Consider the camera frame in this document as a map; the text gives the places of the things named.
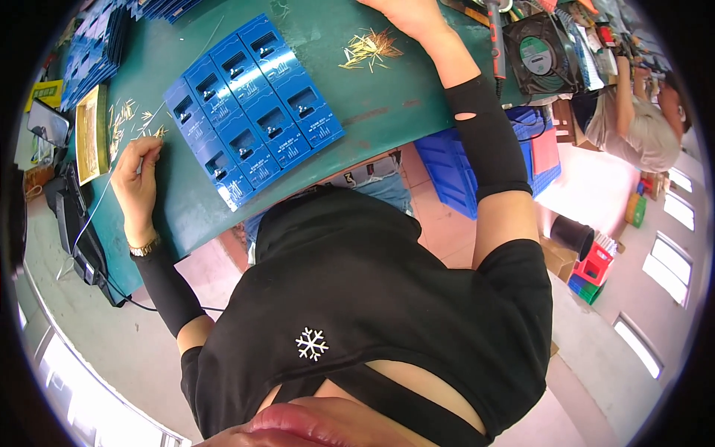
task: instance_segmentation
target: wooden tray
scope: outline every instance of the wooden tray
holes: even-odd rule
[[[77,104],[74,128],[81,186],[109,172],[106,85],[97,85]]]

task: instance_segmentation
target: black shirt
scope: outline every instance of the black shirt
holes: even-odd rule
[[[420,233],[417,220],[352,190],[272,208],[257,264],[205,346],[182,356],[202,435],[250,420],[276,385],[379,359],[443,379],[489,441],[521,419],[546,389],[552,301],[540,246],[514,240],[477,271],[450,270]]]

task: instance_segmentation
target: cooling fan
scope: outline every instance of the cooling fan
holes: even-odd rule
[[[580,72],[573,44],[548,13],[505,26],[504,42],[522,93],[578,91]]]

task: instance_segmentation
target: white cable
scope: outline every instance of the white cable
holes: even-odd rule
[[[84,226],[79,231],[79,234],[77,235],[77,239],[74,240],[74,244],[72,245],[72,249],[70,250],[70,253],[69,253],[69,258],[64,260],[64,262],[62,263],[62,266],[60,266],[60,268],[59,268],[59,272],[57,272],[57,277],[55,279],[58,281],[59,281],[59,278],[61,278],[67,272],[69,272],[69,270],[67,270],[67,272],[63,272],[62,270],[64,270],[64,266],[67,264],[67,261],[74,257],[74,248],[77,246],[77,243],[79,242],[79,238],[82,236],[82,233],[84,233],[84,231],[89,226],[89,223],[92,221],[92,218],[94,217],[94,213],[97,212],[97,210],[99,209],[99,205],[102,203],[102,199],[104,199],[104,194],[107,192],[107,188],[109,188],[109,183],[112,181],[112,175],[114,175],[114,170],[112,168],[113,167],[109,167],[109,179],[107,179],[107,184],[104,186],[104,191],[102,191],[102,195],[99,196],[99,200],[97,201],[97,206],[94,207],[94,209],[92,210],[92,213],[89,215],[89,219],[87,219],[87,221],[84,223]]]
[[[226,17],[226,16],[225,16],[225,15],[224,15],[224,16],[221,16],[221,19],[219,20],[219,23],[217,23],[217,24],[216,24],[216,27],[214,28],[214,32],[211,33],[211,36],[209,36],[209,39],[206,41],[206,44],[205,44],[204,47],[201,49],[201,52],[196,56],[196,58],[194,59],[194,61],[192,62],[192,64],[193,64],[194,62],[196,62],[196,61],[201,57],[202,54],[204,54],[204,51],[206,51],[206,48],[207,48],[207,47],[209,46],[209,44],[211,43],[211,40],[214,38],[214,35],[216,34],[216,31],[218,31],[219,26],[221,26],[221,22],[223,22],[224,17]],[[167,102],[164,101],[164,102],[162,102],[162,103],[159,105],[159,108],[157,109],[156,112],[154,112],[154,114],[152,115],[152,117],[149,118],[149,121],[148,121],[148,123],[146,123],[146,124],[144,125],[144,128],[148,128],[148,127],[149,127],[149,124],[151,124],[151,122],[152,122],[152,120],[154,119],[154,117],[157,116],[157,114],[159,113],[159,110],[161,110],[162,107],[164,106],[164,104],[166,104],[166,103],[167,103]],[[104,191],[102,191],[102,195],[99,196],[99,200],[97,201],[97,206],[94,207],[94,210],[92,210],[92,213],[89,215],[89,219],[87,219],[87,222],[85,222],[84,226],[83,226],[82,229],[79,231],[79,234],[77,235],[77,239],[74,240],[74,244],[72,245],[72,249],[70,250],[69,257],[64,260],[64,262],[62,263],[62,265],[61,265],[60,268],[59,268],[59,272],[57,272],[57,277],[56,277],[55,279],[58,280],[58,281],[59,281],[59,278],[61,278],[61,277],[64,276],[67,272],[69,272],[69,270],[67,270],[67,272],[63,272],[64,266],[67,264],[67,261],[69,261],[70,259],[73,259],[73,257],[74,257],[74,256],[73,256],[73,254],[74,254],[74,248],[77,246],[77,243],[79,242],[79,238],[82,236],[82,233],[84,233],[84,231],[85,231],[85,230],[87,229],[87,227],[89,226],[89,223],[92,221],[92,218],[94,217],[94,213],[97,212],[97,210],[99,209],[99,205],[102,203],[102,199],[104,199],[104,194],[107,192],[107,188],[109,187],[109,183],[112,181],[112,175],[114,175],[114,171],[112,170],[112,168],[113,168],[112,166],[109,167],[109,172],[108,172],[108,173],[109,173],[109,179],[107,180],[107,184],[104,186]]]

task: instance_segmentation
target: phone screen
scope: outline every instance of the phone screen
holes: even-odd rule
[[[57,147],[65,147],[69,121],[39,99],[33,99],[27,129]]]

